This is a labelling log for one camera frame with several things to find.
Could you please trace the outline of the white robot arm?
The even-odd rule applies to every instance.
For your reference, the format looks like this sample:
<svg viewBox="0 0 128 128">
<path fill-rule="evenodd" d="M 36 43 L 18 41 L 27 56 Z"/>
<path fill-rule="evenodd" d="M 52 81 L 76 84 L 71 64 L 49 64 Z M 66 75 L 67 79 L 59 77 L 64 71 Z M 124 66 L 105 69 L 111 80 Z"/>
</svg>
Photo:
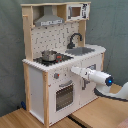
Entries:
<svg viewBox="0 0 128 128">
<path fill-rule="evenodd" d="M 113 77 L 110 74 L 80 67 L 72 67 L 71 71 L 90 82 L 94 82 L 96 84 L 94 93 L 97 96 L 128 102 L 128 82 L 123 85 L 119 92 L 111 93 Z"/>
</svg>

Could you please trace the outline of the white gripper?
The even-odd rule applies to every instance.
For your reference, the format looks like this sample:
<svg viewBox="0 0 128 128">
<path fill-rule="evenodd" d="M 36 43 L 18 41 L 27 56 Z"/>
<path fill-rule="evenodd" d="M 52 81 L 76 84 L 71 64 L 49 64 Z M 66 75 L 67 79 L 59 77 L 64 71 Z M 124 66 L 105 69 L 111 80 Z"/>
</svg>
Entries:
<svg viewBox="0 0 128 128">
<path fill-rule="evenodd" d="M 72 67 L 71 71 L 79 76 L 81 76 L 82 78 L 87 79 L 89 76 L 89 72 L 90 70 L 87 68 L 80 68 L 80 67 Z"/>
</svg>

